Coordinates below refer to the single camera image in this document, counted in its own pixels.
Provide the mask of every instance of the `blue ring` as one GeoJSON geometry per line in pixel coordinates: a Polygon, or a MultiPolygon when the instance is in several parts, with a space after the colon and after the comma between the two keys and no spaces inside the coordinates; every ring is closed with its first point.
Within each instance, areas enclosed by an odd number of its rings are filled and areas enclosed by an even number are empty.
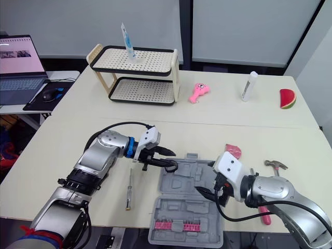
{"type": "Polygon", "coordinates": [[[23,236],[19,238],[18,240],[25,240],[25,239],[34,239],[34,240],[44,240],[50,244],[52,244],[56,249],[59,249],[60,246],[57,241],[49,238],[49,237],[44,237],[44,236],[39,236],[39,235],[28,235],[28,236],[23,236]]]}
{"type": "Polygon", "coordinates": [[[127,155],[126,155],[127,158],[130,158],[133,155],[134,142],[135,142],[135,139],[132,136],[130,136],[129,137],[129,148],[128,148],[127,155]]]}

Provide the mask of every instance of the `mouse pad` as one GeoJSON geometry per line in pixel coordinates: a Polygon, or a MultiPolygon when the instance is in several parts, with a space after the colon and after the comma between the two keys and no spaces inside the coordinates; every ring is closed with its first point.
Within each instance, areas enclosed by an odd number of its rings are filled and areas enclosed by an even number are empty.
{"type": "Polygon", "coordinates": [[[48,83],[42,91],[37,94],[37,96],[30,102],[25,105],[23,110],[53,110],[56,105],[62,100],[63,96],[68,92],[69,88],[73,85],[73,82],[64,81],[64,82],[50,82],[48,83]],[[55,100],[51,102],[44,102],[43,101],[43,92],[45,90],[60,88],[63,90],[61,91],[61,96],[57,96],[55,100]]]}

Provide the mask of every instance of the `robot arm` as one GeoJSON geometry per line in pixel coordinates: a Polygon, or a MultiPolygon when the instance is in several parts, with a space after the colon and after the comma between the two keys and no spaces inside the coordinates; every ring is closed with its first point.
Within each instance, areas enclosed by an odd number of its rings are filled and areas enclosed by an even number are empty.
{"type": "Polygon", "coordinates": [[[149,127],[139,142],[116,131],[102,130],[68,177],[58,180],[61,186],[34,218],[26,236],[8,248],[74,248],[87,225],[91,229],[88,204],[117,158],[125,156],[141,162],[144,164],[143,170],[147,170],[148,164],[166,167],[170,172],[177,169],[175,161],[153,158],[155,153],[175,156],[172,151],[157,146],[159,141],[160,133],[156,127],[149,127]]]}
{"type": "Polygon", "coordinates": [[[266,205],[272,214],[283,221],[301,248],[332,248],[331,221],[326,213],[316,203],[299,194],[288,180],[279,176],[248,175],[242,163],[229,152],[214,162],[213,170],[217,173],[214,189],[216,193],[221,190],[222,196],[212,197],[212,193],[206,189],[198,188],[198,191],[210,200],[218,200],[217,207],[221,213],[219,204],[225,206],[230,196],[239,202],[244,201],[250,208],[266,205]]]}

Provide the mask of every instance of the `gray tool case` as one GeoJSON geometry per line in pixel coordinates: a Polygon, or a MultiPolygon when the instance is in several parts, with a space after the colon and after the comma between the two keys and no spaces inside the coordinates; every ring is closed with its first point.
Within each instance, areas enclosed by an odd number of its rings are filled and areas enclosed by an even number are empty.
{"type": "Polygon", "coordinates": [[[216,204],[195,189],[213,190],[216,174],[208,166],[211,161],[198,160],[187,154],[174,173],[161,170],[159,191],[148,235],[150,244],[220,248],[223,245],[223,224],[216,204]],[[157,221],[172,222],[171,229],[155,229],[157,221]],[[183,231],[184,224],[200,224],[200,232],[183,231]]]}

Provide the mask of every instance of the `hammer head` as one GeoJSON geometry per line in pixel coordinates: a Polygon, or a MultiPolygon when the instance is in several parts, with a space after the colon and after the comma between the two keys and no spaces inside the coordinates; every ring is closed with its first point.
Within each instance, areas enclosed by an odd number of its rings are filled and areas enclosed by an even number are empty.
{"type": "Polygon", "coordinates": [[[266,166],[272,166],[274,169],[278,169],[279,167],[284,169],[284,170],[288,169],[288,167],[286,165],[284,165],[283,163],[278,162],[278,161],[265,160],[264,164],[266,166]]]}

